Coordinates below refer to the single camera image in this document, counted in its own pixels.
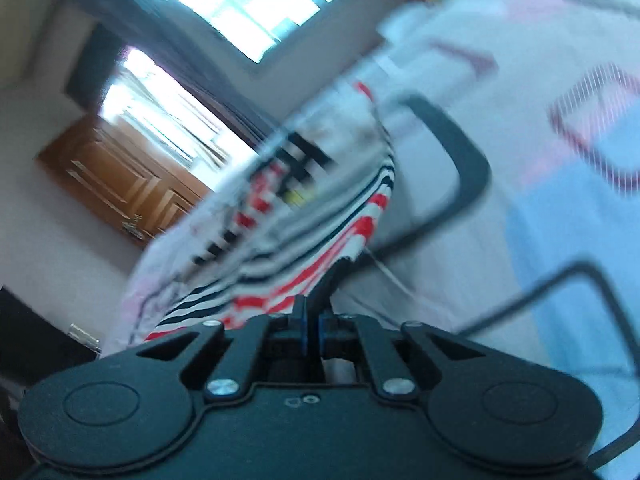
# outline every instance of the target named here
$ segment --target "bed sheet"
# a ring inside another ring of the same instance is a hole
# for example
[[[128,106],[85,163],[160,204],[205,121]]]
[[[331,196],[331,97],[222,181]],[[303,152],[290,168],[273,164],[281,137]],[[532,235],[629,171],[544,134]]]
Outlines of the bed sheet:
[[[342,286],[337,309],[456,331],[587,260],[638,333],[639,20],[640,0],[449,0],[292,118],[330,109],[356,81],[372,90],[398,164],[374,242],[438,210],[458,185],[447,153],[398,105],[404,97],[440,106],[491,167],[490,186],[466,216]],[[586,280],[565,283],[480,340],[593,388],[606,418],[596,447],[638,416],[630,357]],[[632,480],[639,464],[636,445],[599,472]]]

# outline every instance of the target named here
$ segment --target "striped fabric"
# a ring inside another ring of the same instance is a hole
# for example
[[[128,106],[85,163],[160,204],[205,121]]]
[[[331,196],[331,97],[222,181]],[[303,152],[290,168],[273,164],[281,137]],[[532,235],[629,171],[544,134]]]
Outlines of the striped fabric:
[[[327,270],[341,258],[355,260],[370,239],[385,210],[394,186],[395,167],[388,134],[379,163],[341,182],[342,192],[325,196],[322,207],[311,203],[279,223],[277,242],[261,236],[254,250],[237,265],[225,269],[211,282],[193,288],[174,304],[147,337],[154,339],[207,319],[219,319],[228,328],[237,328],[250,317],[273,312],[289,312],[295,295],[308,295]],[[197,265],[222,258],[235,241],[266,216],[275,203],[289,202],[300,185],[313,180],[318,167],[329,168],[331,160],[315,145],[294,134],[272,160],[254,172],[250,190],[221,240],[213,240],[208,254],[194,260]]]

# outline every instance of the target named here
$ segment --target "black stripe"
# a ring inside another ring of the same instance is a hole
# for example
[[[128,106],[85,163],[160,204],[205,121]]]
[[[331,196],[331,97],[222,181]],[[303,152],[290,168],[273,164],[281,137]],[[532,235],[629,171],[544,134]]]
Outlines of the black stripe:
[[[304,184],[307,182],[311,175],[306,170],[306,165],[311,160],[309,155],[305,155],[302,160],[296,160],[294,163],[289,165],[289,173],[287,173],[280,183],[280,187],[276,191],[276,196],[282,199],[287,191],[291,189],[291,184],[293,180],[297,180],[300,184]]]
[[[392,180],[388,176],[386,176],[376,189],[379,189],[383,184],[387,184],[388,186],[389,185],[392,186]],[[336,227],[333,231],[331,231],[331,233],[329,235],[327,235],[324,238],[322,238],[322,240],[320,242],[318,242],[316,245],[314,245],[311,249],[307,250],[302,255],[299,255],[297,258],[295,258],[295,259],[291,260],[290,262],[284,264],[284,266],[282,266],[280,269],[278,269],[276,271],[273,271],[273,272],[270,272],[267,275],[263,275],[263,276],[259,276],[259,277],[240,275],[238,277],[237,281],[230,283],[224,289],[217,290],[216,292],[212,292],[211,294],[207,294],[206,296],[198,298],[197,300],[187,301],[185,303],[178,304],[175,308],[171,309],[167,314],[171,314],[175,310],[181,310],[181,309],[184,309],[184,308],[191,308],[192,306],[198,305],[200,303],[204,303],[205,301],[214,300],[216,297],[218,297],[221,294],[224,294],[225,292],[227,292],[229,290],[229,288],[231,288],[232,286],[241,285],[241,284],[261,283],[261,282],[264,282],[264,281],[272,278],[273,276],[280,275],[281,273],[286,272],[286,270],[289,270],[295,264],[299,263],[302,260],[306,260],[312,254],[314,254],[315,252],[318,252],[318,250],[320,248],[322,248],[328,241],[330,241],[332,238],[334,238],[338,234],[340,234],[340,232],[345,228],[345,226],[347,226],[351,222],[351,220],[353,220],[360,213],[360,211],[362,211],[367,206],[368,203],[369,202],[367,201],[367,202],[363,202],[362,204],[360,204],[358,206],[358,208],[355,211],[351,212],[351,214],[343,222],[341,222],[341,224],[338,225],[338,227]],[[195,292],[195,289],[194,289],[194,292],[192,292],[190,294],[190,296],[193,295],[193,294],[197,294],[197,292]]]
[[[360,184],[361,179],[359,179],[359,182],[357,183],[358,184],[357,188],[355,185],[348,187],[348,189],[355,188],[359,190],[355,195],[351,197],[348,197],[348,196],[345,197],[340,192],[336,192],[334,194],[335,197],[332,197],[332,200],[328,202],[312,203],[310,205],[310,208],[312,209],[312,211],[307,213],[306,215],[301,216],[300,218],[283,219],[282,221],[283,231],[287,232],[288,234],[290,234],[291,232],[295,232],[296,234],[294,234],[293,237],[284,238],[284,241],[278,242],[279,243],[278,247],[282,248],[283,247],[282,243],[289,244],[290,242],[295,241],[297,238],[307,235],[313,229],[318,228],[318,224],[320,222],[330,221],[333,216],[336,216],[337,214],[340,214],[341,212],[350,208],[363,195],[366,195],[374,186],[380,186],[383,182],[388,183],[388,180],[385,180],[384,178],[379,181],[380,175],[384,171],[388,171],[393,175],[393,177],[395,177],[395,169],[392,166],[383,166],[382,168],[380,168],[380,170],[378,170],[375,176],[372,177],[372,179],[370,179],[369,182],[366,183],[364,186]],[[324,216],[320,218],[314,218],[314,215],[322,214],[322,213],[324,213]],[[270,254],[271,253],[258,253],[257,258],[260,259],[260,257],[263,257],[265,255],[269,256]]]
[[[298,160],[284,148],[280,148],[274,155],[279,161],[284,162],[290,168],[294,167]]]
[[[236,241],[236,239],[238,239],[238,235],[231,231],[225,231],[225,233],[222,235],[222,238],[226,243],[232,244]]]
[[[164,318],[160,323],[158,323],[158,326],[169,325],[173,323],[180,323],[180,322],[186,321],[187,319],[201,319],[207,316],[215,316],[216,314],[219,314],[220,311],[224,310],[226,307],[230,305],[231,305],[231,302],[227,301],[222,305],[212,306],[210,308],[203,308],[202,310],[195,310],[189,314],[185,314],[184,316]]]
[[[283,146],[284,144],[287,143],[287,141],[292,142],[292,139],[295,139],[296,136],[300,136],[300,134],[297,134],[296,132],[293,132],[291,134],[289,134],[287,137],[285,137],[284,139],[282,139],[282,144],[281,146]],[[267,168],[268,166],[271,165],[271,163],[276,160],[278,157],[276,156],[278,154],[278,152],[280,152],[280,150],[283,150],[283,148],[281,147],[277,147],[276,150],[274,150],[273,155],[268,156],[267,158],[264,158],[262,161],[258,162],[258,165],[255,167],[255,169],[250,173],[249,175],[249,180],[253,180],[254,177],[256,175],[258,175],[262,170],[264,170],[265,168]]]
[[[287,248],[292,243],[295,243],[298,240],[300,240],[300,238],[305,237],[310,232],[315,231],[316,229],[318,229],[318,225],[319,224],[323,224],[323,223],[326,223],[326,222],[330,221],[335,216],[338,216],[339,214],[343,213],[345,210],[347,210],[350,207],[352,207],[355,202],[360,200],[363,195],[366,195],[369,192],[369,190],[370,190],[370,188],[372,186],[376,185],[376,183],[378,182],[378,179],[380,178],[380,174],[382,174],[383,171],[391,171],[392,173],[395,173],[395,168],[393,166],[382,166],[382,167],[380,167],[380,170],[378,171],[376,176],[374,178],[372,178],[369,181],[369,183],[352,200],[349,200],[345,205],[341,206],[339,209],[331,211],[327,215],[325,215],[322,218],[318,219],[314,224],[308,226],[303,231],[300,231],[294,237],[288,238],[287,240],[283,241],[283,243],[281,243],[278,246],[278,250],[282,250],[282,249]],[[378,186],[376,188],[378,189],[384,184],[389,186],[391,189],[393,189],[393,187],[394,187],[394,181],[388,175],[382,178],[382,180],[380,181],[380,183],[378,184]],[[267,253],[255,254],[254,256],[251,257],[251,259],[249,259],[249,262],[254,262],[254,261],[257,261],[257,260],[264,259],[264,258],[270,258],[271,256],[273,256],[273,251],[269,251]],[[212,286],[215,286],[219,282],[221,282],[221,281],[225,280],[226,278],[228,278],[233,272],[235,272],[235,269],[231,270],[225,276],[220,276],[219,278],[213,280],[212,282],[208,283],[207,285],[203,285],[203,286],[199,286],[197,288],[194,288],[187,296],[185,296],[185,299],[188,298],[189,296],[194,295],[194,294],[199,294],[201,292],[204,292],[205,290],[207,290],[208,288],[211,288]]]
[[[292,229],[299,227],[300,224],[307,224],[309,217],[312,215],[315,215],[319,211],[325,212],[327,208],[331,208],[331,207],[334,208],[332,210],[334,212],[338,212],[342,210],[341,208],[347,207],[348,204],[355,202],[360,196],[367,193],[367,191],[372,186],[375,186],[376,182],[380,179],[380,176],[385,171],[393,174],[393,176],[395,177],[396,168],[389,164],[385,164],[384,166],[381,166],[380,168],[378,168],[374,176],[369,177],[370,180],[366,184],[363,184],[362,181],[365,180],[370,175],[370,171],[367,173],[358,174],[354,176],[352,179],[350,179],[345,186],[342,186],[340,190],[337,190],[337,189],[333,190],[331,192],[332,195],[330,198],[327,198],[322,201],[319,201],[319,200],[312,201],[308,207],[308,209],[310,209],[311,212],[307,212],[305,215],[300,215],[298,217],[293,216],[292,218],[284,218],[282,222],[283,227],[286,227],[287,232],[289,232]],[[349,193],[352,193],[352,192],[356,192],[357,194],[349,198]],[[328,193],[329,193],[329,190],[325,189],[322,192],[322,196],[325,196]]]
[[[322,168],[324,168],[329,162],[333,161],[333,159],[321,150],[318,145],[312,144],[297,132],[293,132],[287,140],[302,150],[303,153],[310,156]]]
[[[366,195],[369,192],[369,189],[377,182],[377,180],[380,177],[380,173],[382,173],[382,170],[384,170],[385,168],[390,169],[391,171],[393,171],[393,168],[390,167],[390,166],[384,166],[383,168],[381,168],[380,172],[376,175],[376,177],[369,184],[367,184],[367,187],[365,187],[361,192],[359,192],[352,200],[347,202],[344,206],[340,207],[339,209],[331,211],[328,214],[322,216],[322,218],[319,218],[314,224],[306,227],[304,230],[300,231],[295,236],[293,236],[291,238],[287,238],[286,240],[283,240],[278,245],[278,249],[277,250],[281,251],[283,249],[286,249],[291,244],[299,241],[300,238],[306,237],[306,236],[308,236],[309,233],[311,233],[311,232],[315,231],[316,229],[318,229],[318,226],[331,221],[335,216],[339,216],[345,210],[347,210],[350,207],[352,207],[355,202],[360,200],[363,197],[363,195]],[[393,189],[393,187],[394,187],[394,181],[388,175],[386,177],[384,177],[380,181],[380,184],[378,185],[378,188],[380,188],[383,184],[387,184],[391,189]],[[265,258],[271,258],[273,255],[274,255],[274,251],[268,251],[268,252],[265,252],[265,253],[258,253],[258,254],[254,254],[254,256],[252,256],[252,258],[249,261],[253,262],[253,261],[256,261],[256,260],[263,260]]]
[[[218,256],[220,256],[220,254],[222,254],[223,252],[225,252],[217,243],[212,243],[208,248],[207,251],[209,251],[209,253],[212,254],[212,256],[214,258],[217,258]]]
[[[318,250],[320,248],[322,248],[325,244],[327,244],[329,241],[331,241],[332,238],[335,238],[337,235],[339,235],[340,232],[345,228],[345,226],[347,226],[351,222],[351,220],[353,220],[356,216],[358,216],[358,213],[360,211],[362,211],[367,206],[368,203],[369,203],[368,201],[367,202],[363,202],[360,206],[358,206],[356,211],[351,213],[349,215],[349,217],[347,219],[345,219],[329,235],[325,236],[320,242],[318,242],[316,245],[314,245],[311,249],[307,250],[305,253],[303,253],[302,255],[298,256],[294,260],[286,263],[284,266],[280,267],[278,270],[272,271],[269,274],[266,274],[266,275],[263,275],[263,276],[247,276],[247,275],[243,276],[243,275],[241,275],[241,276],[239,276],[239,278],[238,278],[238,280],[236,282],[231,283],[229,286],[227,286],[223,290],[219,290],[219,291],[213,292],[212,294],[207,294],[206,296],[198,298],[197,300],[188,301],[186,303],[179,304],[174,309],[169,311],[167,313],[167,315],[171,314],[172,312],[175,312],[176,310],[182,310],[184,308],[191,308],[192,306],[196,306],[198,304],[205,303],[206,301],[214,300],[216,297],[220,296],[224,292],[227,292],[230,288],[232,288],[234,286],[238,286],[238,285],[253,285],[255,283],[263,283],[263,282],[265,282],[265,281],[267,281],[269,279],[272,279],[274,276],[281,275],[282,273],[284,273],[287,270],[289,270],[291,267],[295,266],[300,261],[306,260],[312,254],[317,253]],[[204,310],[199,310],[199,309],[198,310],[194,310],[193,312],[190,312],[189,314],[184,314],[183,316],[179,316],[179,317],[172,317],[172,318],[166,318],[165,317],[164,320],[161,321],[158,325],[178,323],[178,322],[181,322],[181,321],[183,321],[185,319],[197,319],[197,318],[200,318],[200,317],[212,316],[213,314],[218,313],[226,304],[229,304],[229,302],[227,301],[222,306],[210,307],[210,308],[204,309]],[[208,314],[198,314],[197,316],[194,316],[193,314],[195,312],[197,312],[197,313],[207,312]]]

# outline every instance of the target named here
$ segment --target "red stripe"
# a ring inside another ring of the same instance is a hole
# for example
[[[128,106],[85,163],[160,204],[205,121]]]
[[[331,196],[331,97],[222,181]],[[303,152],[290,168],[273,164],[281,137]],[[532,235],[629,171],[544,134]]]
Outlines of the red stripe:
[[[244,325],[244,321],[238,321],[234,317],[230,317],[229,320],[225,323],[225,328],[228,330],[233,330],[235,328],[241,328]]]
[[[248,229],[255,226],[255,220],[241,212],[236,214],[236,223]]]
[[[340,241],[343,240],[344,237],[348,236],[351,233],[353,228],[354,226],[351,226],[348,229],[344,230],[340,234],[340,237],[333,244],[331,244],[331,247],[329,247],[316,261],[314,261],[306,269],[303,269],[302,272],[300,272],[299,275],[297,275],[289,283],[286,283],[285,285],[281,286],[278,290],[276,290],[271,295],[271,297],[277,298],[278,296],[282,296],[283,294],[286,294],[287,292],[289,292],[292,288],[298,286],[300,283],[303,283],[309,278],[311,278],[316,273],[316,271],[322,266],[322,263],[330,256],[332,249],[335,247],[335,245],[340,243]]]
[[[376,204],[380,209],[384,209],[389,203],[389,199],[382,193],[376,193],[374,196],[369,198],[369,203]]]
[[[366,95],[371,101],[373,101],[373,93],[369,89],[367,85],[363,82],[358,81],[355,85],[353,85],[356,90],[360,90],[364,95]]]
[[[159,337],[171,334],[173,332],[176,332],[177,330],[180,330],[182,327],[180,328],[174,328],[173,330],[166,330],[165,332],[152,332],[151,334],[149,334],[148,336],[146,336],[145,341],[152,341],[153,339],[158,339]]]
[[[355,234],[364,236],[365,240],[369,240],[369,238],[371,238],[371,235],[376,228],[375,225],[373,225],[373,218],[370,216],[358,218],[354,227]]]
[[[265,174],[260,173],[256,175],[254,180],[251,182],[251,191],[253,191],[254,193],[263,192],[268,183],[269,180],[267,179]]]
[[[260,213],[267,213],[271,209],[271,204],[257,196],[251,200],[251,207]]]
[[[285,172],[287,171],[286,168],[284,168],[284,166],[282,165],[281,162],[272,162],[271,165],[269,166],[269,168],[271,169],[271,171],[273,171],[273,173],[275,173],[277,176],[281,176],[284,175]]]
[[[238,296],[234,299],[234,307],[236,310],[244,308],[262,308],[266,303],[265,298],[260,296]]]
[[[322,266],[322,269],[316,274],[316,276],[318,277],[318,280],[316,281],[316,276],[314,276],[314,278],[312,280],[309,280],[309,282],[306,284],[305,288],[303,288],[300,291],[300,294],[302,294],[303,296],[309,292],[309,290],[311,290],[316,283],[322,279],[322,277],[324,276],[324,274],[327,272],[327,270],[334,264],[335,261],[335,257],[337,254],[340,254],[340,252],[344,249],[345,245],[347,244],[348,240],[342,240],[339,244],[335,244],[332,248],[331,248],[331,257],[327,260],[327,262],[324,264],[324,266]]]
[[[285,310],[286,308],[289,308],[291,305],[293,305],[293,302],[295,301],[295,299],[296,299],[295,296],[287,296],[280,303],[275,304],[271,308],[267,309],[267,313],[280,312],[281,310]]]

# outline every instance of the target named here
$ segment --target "blue fabric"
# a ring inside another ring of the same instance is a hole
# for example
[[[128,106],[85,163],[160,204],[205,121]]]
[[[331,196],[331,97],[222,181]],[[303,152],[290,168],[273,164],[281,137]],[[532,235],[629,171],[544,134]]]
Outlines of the blue fabric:
[[[256,144],[276,125],[266,113],[246,99],[200,47],[169,15],[193,20],[210,34],[220,35],[188,7],[175,0],[75,0],[128,45],[142,50],[176,81],[227,108],[244,124]]]
[[[640,167],[640,105],[601,137],[597,148],[627,170]],[[581,158],[573,158],[523,196],[507,232],[514,269],[526,290],[577,259],[607,277],[640,332],[640,194],[624,196]],[[600,397],[605,422],[597,447],[624,433],[638,416],[640,388],[604,303],[585,283],[565,285],[533,311],[552,365],[575,374]],[[623,368],[627,377],[593,370]],[[607,480],[635,479],[640,444],[601,469]]]

